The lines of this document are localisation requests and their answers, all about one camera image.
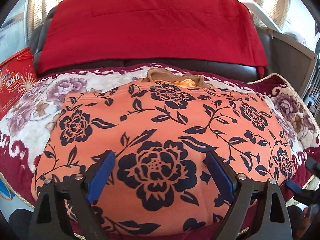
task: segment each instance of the red bag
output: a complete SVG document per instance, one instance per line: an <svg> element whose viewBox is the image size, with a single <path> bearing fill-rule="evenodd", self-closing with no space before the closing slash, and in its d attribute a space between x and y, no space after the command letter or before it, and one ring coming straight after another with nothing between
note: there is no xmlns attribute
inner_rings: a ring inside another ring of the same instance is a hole
<svg viewBox="0 0 320 240"><path fill-rule="evenodd" d="M0 64L0 119L36 82L30 47Z"/></svg>

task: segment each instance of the blue gripper pad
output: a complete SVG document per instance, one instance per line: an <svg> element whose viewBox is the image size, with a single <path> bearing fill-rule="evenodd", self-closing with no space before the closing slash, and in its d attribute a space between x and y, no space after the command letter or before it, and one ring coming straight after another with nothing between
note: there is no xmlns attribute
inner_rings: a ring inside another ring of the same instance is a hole
<svg viewBox="0 0 320 240"><path fill-rule="evenodd" d="M290 179L285 185L295 194L301 194L301 187L292 179Z"/></svg>
<svg viewBox="0 0 320 240"><path fill-rule="evenodd" d="M205 163L222 197L228 200L230 204L233 203L235 200L235 196L233 195L235 189L227 174L209 152L205 156Z"/></svg>
<svg viewBox="0 0 320 240"><path fill-rule="evenodd" d="M115 161L115 153L110 151L89 183L87 194L87 201L89 204L92 204L93 201L99 199L100 194L102 193L102 190L109 179L112 169L115 166Z"/></svg>

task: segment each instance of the metal screw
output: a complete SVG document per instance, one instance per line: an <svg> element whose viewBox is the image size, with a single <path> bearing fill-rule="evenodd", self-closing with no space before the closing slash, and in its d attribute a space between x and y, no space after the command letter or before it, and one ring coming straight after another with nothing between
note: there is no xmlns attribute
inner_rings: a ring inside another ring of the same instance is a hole
<svg viewBox="0 0 320 240"><path fill-rule="evenodd" d="M46 178L46 179L44 180L44 183L48 185L48 184L51 183L51 181L52 181L51 178Z"/></svg>
<svg viewBox="0 0 320 240"><path fill-rule="evenodd" d="M76 175L76 180L81 180L81 179L83 179L83 174L78 173L78 174Z"/></svg>
<svg viewBox="0 0 320 240"><path fill-rule="evenodd" d="M270 182L271 184L273 184L273 185L277 183L277 181L276 181L275 179L273 179L273 178L269 179L269 182Z"/></svg>
<svg viewBox="0 0 320 240"><path fill-rule="evenodd" d="M239 173L238 174L238 178L241 179L241 180L245 180L247 178L247 176L243 173Z"/></svg>

